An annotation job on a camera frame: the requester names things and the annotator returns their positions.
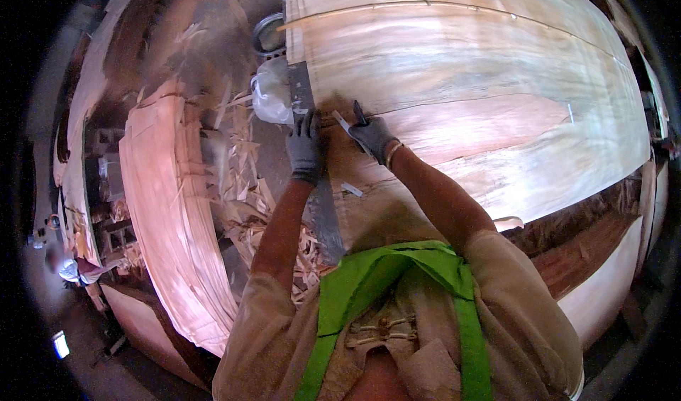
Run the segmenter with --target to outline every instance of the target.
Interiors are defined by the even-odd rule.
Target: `gray work glove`
[[[350,136],[360,143],[371,155],[379,161],[380,165],[386,165],[386,146],[393,139],[399,141],[390,133],[386,121],[382,117],[368,117],[366,126],[355,124],[350,126],[348,132]]]
[[[291,178],[317,186],[324,168],[324,157],[321,153],[319,116],[314,109],[294,124],[286,138],[286,153],[291,160]]]

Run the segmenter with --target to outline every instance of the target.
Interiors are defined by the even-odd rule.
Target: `wood shaving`
[[[219,219],[226,236],[249,268],[267,222],[277,206],[267,182],[258,175],[255,166],[260,147],[259,143],[253,142],[252,121],[255,113],[251,111],[247,116],[244,108],[232,107],[251,98],[252,95],[244,91],[228,103],[223,97],[223,103],[214,108],[221,114],[224,112],[225,118],[232,118],[232,127],[226,132],[233,145],[227,153],[229,170],[226,171],[226,188],[219,203],[222,206]],[[301,225],[291,294],[294,304],[300,306],[310,289],[319,285],[321,277],[335,268],[323,263],[319,241],[307,225]]]

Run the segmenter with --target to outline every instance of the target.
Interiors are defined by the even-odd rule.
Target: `worn wooden surface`
[[[173,325],[221,357],[236,316],[210,212],[217,177],[202,164],[199,110],[174,81],[131,110],[120,142],[135,234]]]
[[[288,30],[287,58],[306,61],[319,108],[350,117],[350,100],[358,99],[493,219],[540,218],[648,159],[648,129],[625,48],[589,1],[413,1],[419,0],[287,0],[288,22],[314,16]],[[506,107],[469,116],[464,129],[452,111],[456,103],[514,95],[569,106],[572,116],[556,124],[553,106],[511,113],[486,138],[490,132],[477,136],[475,125],[505,115]],[[527,137],[507,137],[508,128],[538,121]],[[329,173],[345,248],[374,247],[395,234],[438,236],[399,181],[375,163],[355,165],[361,157],[345,134],[331,132],[338,147],[329,152]],[[361,198],[340,188],[351,176]]]
[[[561,299],[600,269],[636,219],[610,212],[573,240],[532,259],[551,296]]]
[[[193,352],[196,347],[175,331],[156,296],[119,285],[102,284],[101,289],[132,346],[169,372],[207,389],[210,381],[201,373],[204,367]]]
[[[619,245],[591,277],[558,300],[584,351],[615,321],[629,293],[642,221],[640,217],[631,224]]]

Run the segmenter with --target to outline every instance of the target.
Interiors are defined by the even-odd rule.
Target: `worker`
[[[216,400],[567,400],[583,387],[574,328],[530,259],[380,117],[349,134],[409,189],[448,243],[352,254],[296,310],[301,216],[322,175],[319,117],[287,139],[292,176],[251,265]]]
[[[78,257],[76,248],[65,249],[60,253],[56,246],[50,246],[45,253],[45,266],[52,274],[59,274],[66,281],[76,286],[91,285],[105,272],[123,263],[122,259],[111,260],[104,267],[98,267],[85,258]]]

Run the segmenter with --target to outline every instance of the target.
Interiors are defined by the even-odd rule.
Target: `wood grain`
[[[394,1],[287,0],[287,19]],[[492,219],[530,222],[607,188],[648,159],[625,48],[589,1],[442,1],[471,6],[378,6],[312,18],[288,30],[287,57],[307,62],[319,108],[348,117],[349,100],[357,99],[366,113],[390,118],[396,137],[459,182]],[[569,106],[572,118],[556,125],[554,107],[514,114],[501,102],[462,118],[450,109],[515,95]],[[497,118],[495,134],[486,120]],[[532,124],[526,137],[508,132]],[[371,239],[438,237],[399,181],[331,132],[339,139],[328,169],[346,249],[375,247]],[[364,195],[347,194],[342,182]],[[384,225],[398,215],[388,208],[408,214]]]
[[[642,221],[639,217],[631,224],[619,245],[591,277],[558,300],[558,306],[577,331],[584,351],[615,321],[629,293]]]
[[[135,234],[157,294],[177,331],[221,357],[236,317],[202,165],[199,110],[162,85],[131,110],[120,142]]]
[[[532,259],[551,296],[560,300],[600,269],[636,219],[608,213],[573,240]]]

